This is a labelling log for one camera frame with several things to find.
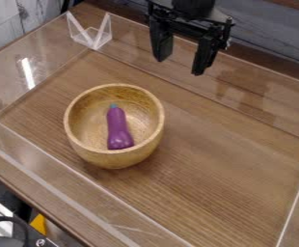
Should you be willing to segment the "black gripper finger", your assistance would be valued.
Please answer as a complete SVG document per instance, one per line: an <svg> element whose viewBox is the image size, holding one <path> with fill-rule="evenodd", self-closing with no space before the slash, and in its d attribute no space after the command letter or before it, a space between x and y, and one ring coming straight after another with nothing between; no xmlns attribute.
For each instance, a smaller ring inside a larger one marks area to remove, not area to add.
<svg viewBox="0 0 299 247"><path fill-rule="evenodd" d="M203 36L199 39L199 46L195 53L192 74L199 76L211 67L219 49L217 40L213 37Z"/></svg>
<svg viewBox="0 0 299 247"><path fill-rule="evenodd" d="M171 55L173 45L172 32L164 22L149 20L149 38L153 56L161 62Z"/></svg>

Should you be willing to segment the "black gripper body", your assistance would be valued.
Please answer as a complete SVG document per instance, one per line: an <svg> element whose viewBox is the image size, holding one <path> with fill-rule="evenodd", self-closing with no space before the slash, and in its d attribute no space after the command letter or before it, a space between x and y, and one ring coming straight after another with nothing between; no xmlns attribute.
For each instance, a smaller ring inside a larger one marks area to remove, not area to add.
<svg viewBox="0 0 299 247"><path fill-rule="evenodd" d="M173 33L200 36L212 32L228 39L235 25L232 17L215 7L216 0L145 0L148 18Z"/></svg>

